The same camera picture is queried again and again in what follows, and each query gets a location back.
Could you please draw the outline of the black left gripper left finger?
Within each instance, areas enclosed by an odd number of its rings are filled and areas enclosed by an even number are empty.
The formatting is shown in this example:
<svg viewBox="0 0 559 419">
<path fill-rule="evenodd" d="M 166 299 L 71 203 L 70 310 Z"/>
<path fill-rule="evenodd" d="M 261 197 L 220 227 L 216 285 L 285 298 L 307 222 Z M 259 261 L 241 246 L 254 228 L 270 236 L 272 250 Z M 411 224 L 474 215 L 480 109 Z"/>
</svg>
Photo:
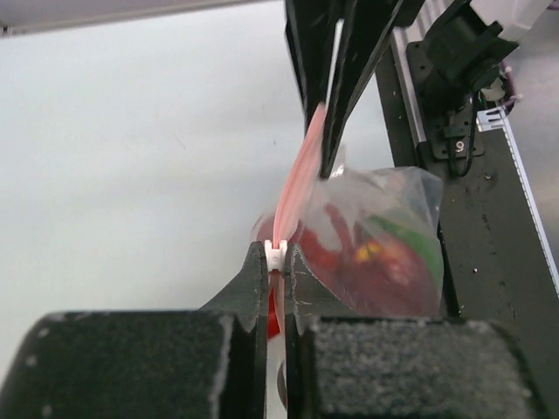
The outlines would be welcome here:
<svg viewBox="0 0 559 419">
<path fill-rule="evenodd" d="M 252 243 L 196 310 L 50 313 L 10 368 L 14 418 L 261 418 L 268 277 Z"/>
</svg>

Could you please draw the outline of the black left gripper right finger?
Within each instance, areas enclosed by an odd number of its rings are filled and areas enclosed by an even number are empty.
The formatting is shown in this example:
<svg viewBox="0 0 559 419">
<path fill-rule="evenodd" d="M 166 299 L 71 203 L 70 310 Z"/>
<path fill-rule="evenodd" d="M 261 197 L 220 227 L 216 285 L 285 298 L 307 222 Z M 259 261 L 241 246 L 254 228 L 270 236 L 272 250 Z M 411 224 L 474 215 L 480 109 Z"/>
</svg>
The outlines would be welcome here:
<svg viewBox="0 0 559 419">
<path fill-rule="evenodd" d="M 483 320 L 370 318 L 286 254 L 287 414 L 291 418 L 541 418 L 526 359 Z"/>
</svg>

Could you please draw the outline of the clear zip top bag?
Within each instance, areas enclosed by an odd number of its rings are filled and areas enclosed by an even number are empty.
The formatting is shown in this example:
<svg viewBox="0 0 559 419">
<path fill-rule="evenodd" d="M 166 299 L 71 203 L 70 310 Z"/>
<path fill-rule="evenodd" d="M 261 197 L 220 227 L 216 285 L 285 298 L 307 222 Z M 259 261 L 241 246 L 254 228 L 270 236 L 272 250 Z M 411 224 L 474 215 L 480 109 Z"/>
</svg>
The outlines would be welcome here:
<svg viewBox="0 0 559 419">
<path fill-rule="evenodd" d="M 415 166 L 357 170 L 343 158 L 320 178 L 326 113 L 324 104 L 315 108 L 277 207 L 256 222 L 254 239 L 273 249 L 298 245 L 317 279 L 361 315 L 437 315 L 442 180 Z"/>
</svg>

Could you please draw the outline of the red toy lobster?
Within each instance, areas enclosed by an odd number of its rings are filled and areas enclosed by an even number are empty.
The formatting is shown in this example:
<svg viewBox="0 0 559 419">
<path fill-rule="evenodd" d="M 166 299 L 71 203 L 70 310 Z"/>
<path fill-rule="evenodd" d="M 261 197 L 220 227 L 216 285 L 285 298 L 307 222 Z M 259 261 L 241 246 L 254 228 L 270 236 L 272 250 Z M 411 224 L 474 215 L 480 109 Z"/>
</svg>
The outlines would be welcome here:
<svg viewBox="0 0 559 419">
<path fill-rule="evenodd" d="M 349 225 L 332 204 L 325 206 L 336 247 L 317 229 L 298 224 L 294 238 L 311 272 L 350 309 L 366 316 L 425 316 L 437 308 L 437 293 L 424 260 L 384 229 L 373 237 Z"/>
</svg>

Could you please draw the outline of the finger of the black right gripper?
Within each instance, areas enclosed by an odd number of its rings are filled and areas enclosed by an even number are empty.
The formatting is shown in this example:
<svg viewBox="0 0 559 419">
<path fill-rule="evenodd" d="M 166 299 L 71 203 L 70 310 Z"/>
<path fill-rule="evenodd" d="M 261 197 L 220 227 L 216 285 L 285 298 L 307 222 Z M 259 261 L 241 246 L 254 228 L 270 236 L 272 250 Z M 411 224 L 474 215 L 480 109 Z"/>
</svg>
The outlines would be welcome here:
<svg viewBox="0 0 559 419">
<path fill-rule="evenodd" d="M 335 27 L 343 1 L 285 1 L 286 42 L 296 78 L 305 125 L 327 98 Z"/>
<path fill-rule="evenodd" d="M 320 177 L 334 166 L 343 130 L 386 47 L 402 1 L 347 1 L 323 129 Z"/>
</svg>

